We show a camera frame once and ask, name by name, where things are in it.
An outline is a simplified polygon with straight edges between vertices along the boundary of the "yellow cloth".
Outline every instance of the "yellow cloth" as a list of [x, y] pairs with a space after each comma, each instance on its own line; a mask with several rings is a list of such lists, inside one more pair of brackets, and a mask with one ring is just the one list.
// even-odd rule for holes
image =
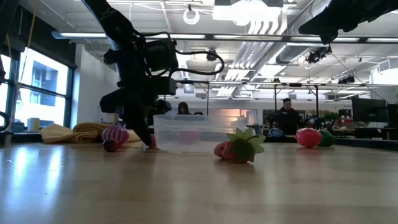
[[[41, 130], [43, 142], [51, 143], [91, 143], [101, 142], [101, 134], [105, 128], [111, 126], [103, 123], [81, 123], [73, 129], [65, 128], [61, 125], [51, 124]], [[133, 130], [128, 130], [129, 140], [140, 141]]]

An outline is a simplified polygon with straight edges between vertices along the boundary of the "clear plastic container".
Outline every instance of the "clear plastic container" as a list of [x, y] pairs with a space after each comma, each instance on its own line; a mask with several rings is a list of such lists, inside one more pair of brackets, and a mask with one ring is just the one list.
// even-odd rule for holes
[[169, 152], [213, 153], [228, 141], [227, 133], [246, 129], [246, 118], [235, 116], [154, 116], [157, 147]]

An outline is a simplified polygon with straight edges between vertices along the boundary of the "green object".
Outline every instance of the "green object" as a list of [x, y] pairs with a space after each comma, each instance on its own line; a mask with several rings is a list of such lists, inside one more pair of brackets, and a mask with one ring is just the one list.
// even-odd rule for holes
[[333, 135], [331, 135], [330, 132], [319, 130], [319, 133], [321, 133], [321, 135], [322, 135], [322, 140], [318, 146], [330, 147], [335, 144], [335, 137]]
[[265, 136], [252, 135], [253, 129], [249, 128], [243, 132], [236, 128], [235, 134], [227, 134], [229, 141], [232, 142], [231, 154], [236, 155], [237, 163], [245, 163], [245, 161], [254, 162], [254, 156], [263, 153], [264, 149], [260, 144], [266, 139]]
[[334, 121], [334, 120], [338, 119], [338, 113], [327, 111], [323, 115], [323, 119], [325, 121]]

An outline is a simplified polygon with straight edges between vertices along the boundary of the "yellow rope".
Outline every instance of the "yellow rope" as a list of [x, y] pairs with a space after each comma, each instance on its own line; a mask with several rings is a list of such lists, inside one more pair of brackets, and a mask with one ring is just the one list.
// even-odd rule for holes
[[[38, 6], [39, 6], [39, 0], [36, 0], [35, 1], [34, 11], [33, 11], [32, 24], [30, 25], [29, 39], [27, 41], [27, 50], [26, 50], [26, 55], [25, 55], [25, 62], [24, 62], [24, 66], [22, 68], [22, 73], [21, 73], [21, 81], [22, 81], [22, 77], [24, 76], [24, 72], [25, 72], [27, 53], [29, 51], [29, 47], [30, 47], [30, 44], [32, 42], [33, 29], [34, 29], [34, 26], [35, 26], [36, 13], [37, 13]], [[10, 41], [9, 41], [8, 35], [7, 35], [7, 44], [8, 44], [8, 51], [10, 53], [10, 58], [12, 58], [11, 57], [11, 45], [10, 45]], [[17, 106], [17, 99], [18, 99], [18, 96], [20, 94], [19, 89], [21, 88], [21, 84], [18, 82], [18, 79], [17, 79], [18, 74], [16, 74], [16, 71], [14, 71], [14, 75], [15, 75], [15, 77], [14, 77], [14, 81], [15, 82], [14, 83], [15, 83], [16, 89], [15, 89], [15, 92], [14, 92], [14, 99], [12, 101], [12, 109], [11, 109], [11, 116], [10, 116], [11, 122], [10, 122], [10, 125], [9, 125], [8, 129], [7, 129], [8, 131], [11, 130], [12, 122], [15, 120], [15, 110], [16, 110], [16, 106]]]

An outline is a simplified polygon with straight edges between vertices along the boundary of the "strawberry leaves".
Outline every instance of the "strawberry leaves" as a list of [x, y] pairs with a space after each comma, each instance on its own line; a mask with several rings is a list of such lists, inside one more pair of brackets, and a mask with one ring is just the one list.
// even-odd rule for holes
[[247, 161], [254, 162], [254, 156], [257, 153], [263, 153], [264, 149], [260, 146], [266, 139], [263, 135], [254, 135], [254, 130], [248, 128], [245, 131], [236, 128], [235, 134], [228, 133], [230, 142], [228, 150], [228, 159], [231, 162], [242, 164]]

